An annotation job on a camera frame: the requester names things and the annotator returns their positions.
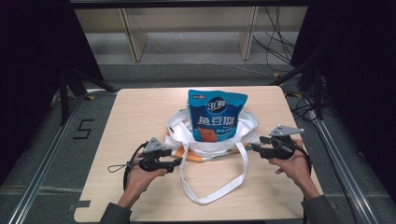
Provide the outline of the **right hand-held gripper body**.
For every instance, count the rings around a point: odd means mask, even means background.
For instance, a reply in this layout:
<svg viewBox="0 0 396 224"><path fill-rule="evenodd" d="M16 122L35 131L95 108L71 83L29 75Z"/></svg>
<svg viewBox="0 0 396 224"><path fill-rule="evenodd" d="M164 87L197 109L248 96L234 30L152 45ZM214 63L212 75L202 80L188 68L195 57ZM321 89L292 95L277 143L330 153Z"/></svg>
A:
<svg viewBox="0 0 396 224"><path fill-rule="evenodd" d="M272 158L277 158L281 160L287 160L291 158L294 151L299 149L299 147L291 139L293 134L303 133L304 129L293 128L284 125L277 125L271 132L269 136L272 138L272 143L269 144L272 147L263 147L263 156L267 160Z"/></svg>

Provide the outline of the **beige wooden desk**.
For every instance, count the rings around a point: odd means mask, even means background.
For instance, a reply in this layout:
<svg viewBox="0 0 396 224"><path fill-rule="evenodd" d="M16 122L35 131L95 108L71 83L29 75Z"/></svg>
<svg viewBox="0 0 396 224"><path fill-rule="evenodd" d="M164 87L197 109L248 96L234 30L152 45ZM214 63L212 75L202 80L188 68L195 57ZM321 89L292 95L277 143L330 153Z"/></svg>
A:
<svg viewBox="0 0 396 224"><path fill-rule="evenodd" d="M253 34L271 31L275 22L282 32L298 32L306 7L168 7L78 9L86 33L124 33L132 60L141 60L150 33L235 32L241 57L249 58Z"/></svg>

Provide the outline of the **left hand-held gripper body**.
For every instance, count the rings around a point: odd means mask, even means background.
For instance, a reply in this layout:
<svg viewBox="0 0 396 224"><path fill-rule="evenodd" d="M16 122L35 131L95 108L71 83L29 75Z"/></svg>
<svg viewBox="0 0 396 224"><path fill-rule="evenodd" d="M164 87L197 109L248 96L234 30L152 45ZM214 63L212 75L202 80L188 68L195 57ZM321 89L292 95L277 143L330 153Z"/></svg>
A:
<svg viewBox="0 0 396 224"><path fill-rule="evenodd" d="M166 148L156 137L152 137L144 147L143 153L139 156L139 167L146 172L154 172L159 169L167 171L170 161L160 161L162 152Z"/></svg>

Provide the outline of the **aluminium floor rail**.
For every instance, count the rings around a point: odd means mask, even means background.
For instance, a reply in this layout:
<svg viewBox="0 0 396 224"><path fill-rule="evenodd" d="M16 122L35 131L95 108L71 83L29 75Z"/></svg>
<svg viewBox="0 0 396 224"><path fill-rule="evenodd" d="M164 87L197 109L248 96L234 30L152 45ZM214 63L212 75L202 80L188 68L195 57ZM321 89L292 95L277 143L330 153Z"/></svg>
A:
<svg viewBox="0 0 396 224"><path fill-rule="evenodd" d="M321 119L313 119L312 122L326 148L329 160L331 161L332 167L343 188L346 201L350 207L354 220L357 223L358 219L356 217L356 213L358 213L362 224L379 224L379 219L355 177L349 170L347 163L343 159L341 152L335 144L335 141L333 140L324 121Z"/></svg>
<svg viewBox="0 0 396 224"><path fill-rule="evenodd" d="M74 212L117 94L90 90L55 104L0 186L0 224L77 224Z"/></svg>

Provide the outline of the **black frame beam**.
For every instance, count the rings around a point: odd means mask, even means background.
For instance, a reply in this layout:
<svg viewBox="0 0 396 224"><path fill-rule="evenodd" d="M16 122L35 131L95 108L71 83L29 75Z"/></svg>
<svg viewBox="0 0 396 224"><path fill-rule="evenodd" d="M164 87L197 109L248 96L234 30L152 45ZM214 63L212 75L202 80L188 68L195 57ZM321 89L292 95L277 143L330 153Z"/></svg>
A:
<svg viewBox="0 0 396 224"><path fill-rule="evenodd" d="M314 0L69 0L74 8L305 7Z"/></svg>

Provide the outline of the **white tote bag colourful patches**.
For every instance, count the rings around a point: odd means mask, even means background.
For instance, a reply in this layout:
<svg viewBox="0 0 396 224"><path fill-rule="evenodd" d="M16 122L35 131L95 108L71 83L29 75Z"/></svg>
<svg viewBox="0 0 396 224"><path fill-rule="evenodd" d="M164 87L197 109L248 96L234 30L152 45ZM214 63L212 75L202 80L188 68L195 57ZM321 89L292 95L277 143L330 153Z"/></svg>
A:
<svg viewBox="0 0 396 224"><path fill-rule="evenodd" d="M172 156L182 159L179 171L181 185L186 195L193 202L200 205L213 203L244 183L249 164L246 146L260 142L260 135L257 132L259 122L253 114L242 111L237 121L236 134L230 139L215 143L198 142L194 139L188 109L176 112L166 122L165 126L168 134L165 136L164 145L172 150ZM186 161L205 162L236 152L239 152L242 156L243 173L217 191L204 198L198 198L183 176Z"/></svg>

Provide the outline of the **person's left hand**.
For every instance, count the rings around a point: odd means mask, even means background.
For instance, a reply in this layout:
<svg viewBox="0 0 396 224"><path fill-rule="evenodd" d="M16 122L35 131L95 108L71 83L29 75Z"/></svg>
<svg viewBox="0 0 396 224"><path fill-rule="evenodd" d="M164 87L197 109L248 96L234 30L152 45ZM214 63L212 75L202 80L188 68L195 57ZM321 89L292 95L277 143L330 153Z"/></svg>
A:
<svg viewBox="0 0 396 224"><path fill-rule="evenodd" d="M128 174L126 189L121 195L118 205L131 209L140 198L141 194L147 190L149 184L156 177L164 176L166 173L167 171L165 169L146 172L139 167L137 161L134 161L131 171Z"/></svg>

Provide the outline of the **grey tape patch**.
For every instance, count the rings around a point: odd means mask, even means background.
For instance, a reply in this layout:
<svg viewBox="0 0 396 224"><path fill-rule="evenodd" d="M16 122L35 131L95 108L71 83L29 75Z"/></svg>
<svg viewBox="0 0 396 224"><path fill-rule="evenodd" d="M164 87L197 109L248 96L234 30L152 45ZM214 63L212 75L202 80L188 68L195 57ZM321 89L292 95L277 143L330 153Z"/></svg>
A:
<svg viewBox="0 0 396 224"><path fill-rule="evenodd" d="M91 204L90 200L87 201L78 201L76 203L70 203L67 207L67 210L70 212L76 211L78 208L86 208L89 207Z"/></svg>

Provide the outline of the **blue snack packet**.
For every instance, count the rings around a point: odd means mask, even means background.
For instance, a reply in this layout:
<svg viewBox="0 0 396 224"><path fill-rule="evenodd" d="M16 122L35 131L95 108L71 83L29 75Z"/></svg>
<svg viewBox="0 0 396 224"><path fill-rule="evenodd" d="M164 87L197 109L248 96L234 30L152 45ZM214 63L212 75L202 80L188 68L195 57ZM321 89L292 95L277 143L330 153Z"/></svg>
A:
<svg viewBox="0 0 396 224"><path fill-rule="evenodd" d="M232 138L248 97L227 91L188 91L192 135L199 142Z"/></svg>

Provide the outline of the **dark curtain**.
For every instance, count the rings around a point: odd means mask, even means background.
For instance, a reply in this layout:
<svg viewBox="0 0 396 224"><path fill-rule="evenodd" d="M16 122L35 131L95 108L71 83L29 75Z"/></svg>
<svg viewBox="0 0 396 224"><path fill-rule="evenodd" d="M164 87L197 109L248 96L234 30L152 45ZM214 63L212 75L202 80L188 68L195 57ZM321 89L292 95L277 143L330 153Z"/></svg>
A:
<svg viewBox="0 0 396 224"><path fill-rule="evenodd" d="M332 102L396 203L396 0L311 0L291 64L305 62L323 36Z"/></svg>
<svg viewBox="0 0 396 224"><path fill-rule="evenodd" d="M68 68L103 78L70 0L0 0L0 185Z"/></svg>

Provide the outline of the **black metal stand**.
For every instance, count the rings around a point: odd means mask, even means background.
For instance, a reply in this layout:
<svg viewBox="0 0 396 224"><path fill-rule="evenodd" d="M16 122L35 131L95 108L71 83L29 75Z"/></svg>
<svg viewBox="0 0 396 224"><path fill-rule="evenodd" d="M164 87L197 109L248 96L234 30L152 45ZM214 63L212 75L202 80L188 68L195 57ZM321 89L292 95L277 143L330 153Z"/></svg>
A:
<svg viewBox="0 0 396 224"><path fill-rule="evenodd" d="M317 119L323 120L321 113L321 73L316 59L308 59L286 75L272 81L270 86L279 86L299 74L302 76L297 84L298 89L300 91L307 91L311 87L314 88L314 112Z"/></svg>
<svg viewBox="0 0 396 224"><path fill-rule="evenodd" d="M61 96L62 121L65 125L70 117L71 111L68 104L68 93L70 89L75 96L83 96L87 89L83 85L83 81L88 81L97 87L109 92L116 92L118 89L106 84L103 80L91 77L81 70L73 67L66 67L59 75L59 92Z"/></svg>

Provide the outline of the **person's right hand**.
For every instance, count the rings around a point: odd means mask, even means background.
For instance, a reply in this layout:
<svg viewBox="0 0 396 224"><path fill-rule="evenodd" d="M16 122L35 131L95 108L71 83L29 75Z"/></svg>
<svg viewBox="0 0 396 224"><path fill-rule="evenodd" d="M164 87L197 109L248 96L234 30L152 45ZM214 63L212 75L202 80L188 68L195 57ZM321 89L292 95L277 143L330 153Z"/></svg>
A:
<svg viewBox="0 0 396 224"><path fill-rule="evenodd" d="M273 158L269 160L269 163L278 166L277 175L285 173L301 190L312 189L315 186L308 170L305 155L300 150L295 150L290 159Z"/></svg>

